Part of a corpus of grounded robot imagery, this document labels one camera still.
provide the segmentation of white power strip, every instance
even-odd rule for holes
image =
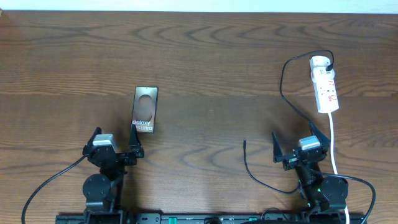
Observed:
[[[329,65],[330,60],[324,56],[314,56],[310,60],[311,79],[319,113],[331,113],[338,109],[335,71],[327,71]]]

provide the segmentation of wood grain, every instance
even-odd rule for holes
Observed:
[[[334,113],[342,174],[377,191],[369,223],[398,219],[398,16],[7,11],[0,17],[0,223],[19,223],[34,189],[77,160],[97,126],[126,150],[135,86],[158,86],[155,134],[129,167],[123,204],[132,210],[298,210],[295,172],[272,162],[271,131],[286,151],[308,135],[279,96],[284,62],[316,49],[335,53]],[[286,96],[328,132],[318,114],[308,60],[292,62]],[[321,169],[331,172],[329,160]],[[27,223],[82,212],[84,161],[32,201]],[[348,206],[366,212],[371,192],[349,182]]]

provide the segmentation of smartphone box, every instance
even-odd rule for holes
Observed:
[[[157,87],[137,86],[132,108],[132,121],[138,133],[153,133],[157,107]]]

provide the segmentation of wire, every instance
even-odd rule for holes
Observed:
[[[282,211],[279,208],[275,208],[275,207],[271,207],[271,208],[267,208],[262,214],[261,214],[261,220],[265,219],[265,214],[269,211],[269,210],[277,210],[281,212],[281,215],[283,215],[283,217],[285,218],[286,221],[288,221],[289,219],[285,216],[285,214],[282,213]]]
[[[349,213],[348,213],[348,207],[344,208],[344,214],[346,215],[346,224],[349,224]]]
[[[279,190],[279,189],[276,189],[276,188],[274,188],[274,187],[271,187],[270,185],[267,185],[267,184],[261,182],[260,180],[257,180],[255,177],[253,177],[253,175],[250,173],[250,170],[249,170],[249,168],[248,168],[248,162],[247,162],[247,160],[246,160],[246,139],[243,140],[243,159],[244,159],[244,166],[246,167],[246,171],[248,172],[249,176],[250,176],[254,181],[256,181],[258,184],[261,184],[261,185],[263,185],[263,186],[265,186],[265,187],[268,187],[268,188],[270,188],[270,189],[272,189],[272,190],[275,190],[276,192],[279,192],[279,193],[282,193],[282,194],[292,194],[292,193],[294,193],[296,190],[298,190],[298,189],[300,188],[300,183],[298,183],[298,186],[297,186],[294,190],[291,190],[291,191],[283,191],[283,190]]]
[[[333,52],[331,50],[314,50],[312,52],[308,52],[308,53],[305,53],[305,54],[302,54],[302,55],[299,55],[296,57],[292,57],[291,59],[286,61],[284,64],[284,67],[282,68],[282,74],[280,75],[279,92],[280,92],[280,95],[282,96],[282,99],[284,99],[286,101],[286,103],[288,103],[293,108],[293,110],[295,110],[299,115],[301,115],[307,121],[311,121],[311,119],[307,115],[303,114],[299,109],[297,109],[289,100],[286,99],[286,97],[282,93],[282,82],[284,80],[285,67],[289,62],[291,62],[295,59],[310,55],[310,54],[318,53],[318,52],[329,52],[331,54],[331,64],[329,66],[327,66],[327,68],[326,68],[327,71],[330,71],[333,68],[333,64],[335,63],[335,56],[333,55]]]
[[[319,175],[327,175],[327,176],[331,176],[331,177],[339,177],[339,178],[344,178],[344,179],[348,179],[348,180],[355,180],[358,181],[360,183],[366,184],[371,190],[372,190],[372,201],[371,204],[369,206],[368,211],[366,212],[365,216],[363,217],[363,220],[361,222],[361,224],[364,224],[366,222],[366,220],[368,219],[368,217],[370,216],[372,209],[374,207],[374,203],[376,202],[376,190],[374,189],[373,185],[371,185],[368,181],[357,178],[357,177],[351,177],[351,176],[347,176],[347,175],[339,175],[339,174],[328,174],[328,173],[324,173],[324,172],[319,172],[316,170],[312,170],[306,166],[304,166],[305,168],[307,168],[310,172],[313,172],[315,174],[319,174]]]
[[[336,166],[336,161],[335,161],[335,130],[333,128],[333,118],[331,116],[331,113],[328,113],[329,116],[329,124],[330,124],[330,160],[331,160],[331,166],[333,167],[333,173],[338,174],[337,172],[337,166]],[[348,207],[344,208],[344,214],[346,216],[346,224],[349,224],[349,213],[348,213]]]
[[[29,199],[26,201],[25,207],[22,211],[22,216],[21,216],[21,221],[22,224],[25,224],[25,214],[26,214],[26,210],[27,207],[29,206],[30,202],[32,201],[33,197],[35,197],[35,195],[37,194],[37,192],[39,192],[46,184],[48,184],[51,180],[61,176],[62,174],[68,172],[70,169],[74,168],[77,164],[79,164],[86,156],[82,156],[79,160],[77,160],[74,164],[70,165],[68,168],[64,169],[63,171],[59,172],[58,174],[55,174],[54,176],[52,176],[51,178],[49,178],[48,180],[46,180],[42,185],[40,185],[34,192],[33,194],[29,197]]]
[[[333,129],[333,118],[331,117],[331,113],[329,115],[329,123],[330,123],[330,160],[331,166],[333,167],[333,173],[337,173],[337,167],[335,162],[335,131]]]

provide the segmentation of black power cord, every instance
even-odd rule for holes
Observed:
[[[280,92],[280,95],[282,96],[282,99],[284,99],[286,101],[286,103],[288,103],[293,108],[293,110],[295,110],[299,115],[301,115],[307,121],[311,121],[311,119],[307,115],[303,114],[299,109],[297,109],[291,102],[289,102],[289,100],[287,100],[286,97],[284,96],[284,94],[282,93],[282,82],[284,80],[285,67],[289,62],[291,62],[295,59],[298,59],[300,57],[304,57],[304,56],[314,54],[314,53],[319,53],[319,52],[329,52],[331,54],[331,64],[328,65],[326,68],[326,71],[330,71],[333,68],[333,64],[335,63],[335,56],[333,55],[333,52],[331,50],[314,50],[313,52],[308,52],[308,53],[305,53],[305,54],[302,54],[302,55],[299,55],[296,57],[292,57],[291,59],[286,61],[284,64],[284,67],[282,68],[282,74],[280,75],[279,92]]]
[[[371,202],[371,205],[369,206],[368,211],[366,212],[365,216],[363,217],[363,220],[362,220],[361,224],[364,224],[366,222],[366,220],[368,219],[368,217],[370,216],[370,214],[371,214],[371,212],[373,210],[374,203],[376,202],[376,190],[374,189],[374,187],[373,187],[373,185],[371,183],[369,183],[366,180],[357,178],[357,177],[351,177],[351,176],[339,175],[339,174],[328,174],[328,173],[312,170],[312,169],[310,169],[310,168],[308,168],[306,166],[305,166],[305,168],[308,169],[310,172],[313,172],[314,174],[328,175],[328,176],[331,176],[331,177],[339,177],[339,178],[344,178],[344,179],[347,179],[347,180],[355,180],[355,181],[358,181],[360,183],[366,184],[372,190],[372,202]]]
[[[58,174],[55,174],[54,176],[52,176],[51,178],[49,178],[48,180],[46,180],[42,185],[40,185],[34,192],[33,194],[29,197],[29,199],[26,201],[25,207],[22,211],[22,216],[21,216],[21,221],[22,224],[25,224],[25,214],[26,214],[26,210],[27,207],[29,206],[30,202],[32,201],[32,199],[35,197],[35,195],[37,194],[37,192],[39,192],[46,184],[48,184],[51,180],[61,176],[62,174],[68,172],[70,169],[74,168],[77,164],[79,164],[83,159],[85,159],[86,156],[82,156],[79,160],[77,160],[74,164],[70,165],[69,167],[67,167],[66,169],[64,169],[63,171],[59,172]]]
[[[265,219],[265,214],[266,214],[269,210],[277,210],[277,211],[281,212],[281,215],[283,215],[283,217],[285,218],[286,221],[289,220],[289,219],[285,216],[285,214],[283,214],[282,211],[281,211],[279,208],[276,208],[276,207],[267,208],[267,209],[261,214],[261,220],[264,220],[264,219]]]
[[[276,189],[275,187],[271,187],[270,185],[267,185],[267,184],[261,182],[260,180],[257,180],[257,179],[250,173],[250,170],[249,170],[249,168],[248,168],[248,162],[247,162],[247,160],[246,160],[246,139],[243,140],[243,159],[244,159],[244,166],[246,167],[246,171],[248,172],[249,176],[250,176],[254,181],[256,181],[258,184],[261,184],[261,185],[263,185],[263,186],[265,186],[265,187],[268,187],[269,189],[275,190],[276,192],[279,192],[279,193],[282,193],[282,194],[292,194],[292,193],[294,193],[296,190],[298,190],[298,189],[300,188],[300,183],[298,183],[298,186],[297,186],[294,190],[292,190],[292,191],[283,191],[283,190]]]

